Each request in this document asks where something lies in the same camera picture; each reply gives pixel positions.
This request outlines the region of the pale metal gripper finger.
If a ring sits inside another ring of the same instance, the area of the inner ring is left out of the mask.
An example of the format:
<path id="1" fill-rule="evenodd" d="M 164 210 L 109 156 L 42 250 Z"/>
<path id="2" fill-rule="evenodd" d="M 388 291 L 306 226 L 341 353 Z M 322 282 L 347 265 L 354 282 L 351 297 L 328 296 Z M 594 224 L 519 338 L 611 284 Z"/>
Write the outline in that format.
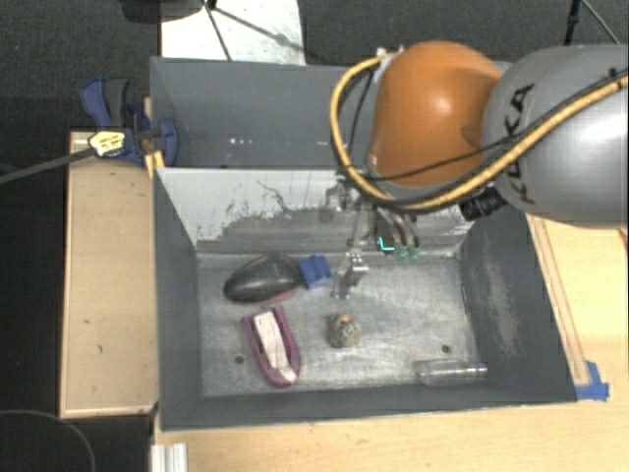
<path id="1" fill-rule="evenodd" d="M 346 273 L 347 293 L 350 293 L 358 286 L 361 279 L 369 273 L 369 266 L 364 261 L 350 261 L 350 266 Z"/>
<path id="2" fill-rule="evenodd" d="M 333 287 L 331 296 L 335 299 L 346 299 L 350 293 L 352 276 L 352 257 L 346 253 L 340 259 L 337 269 L 334 272 Z"/>

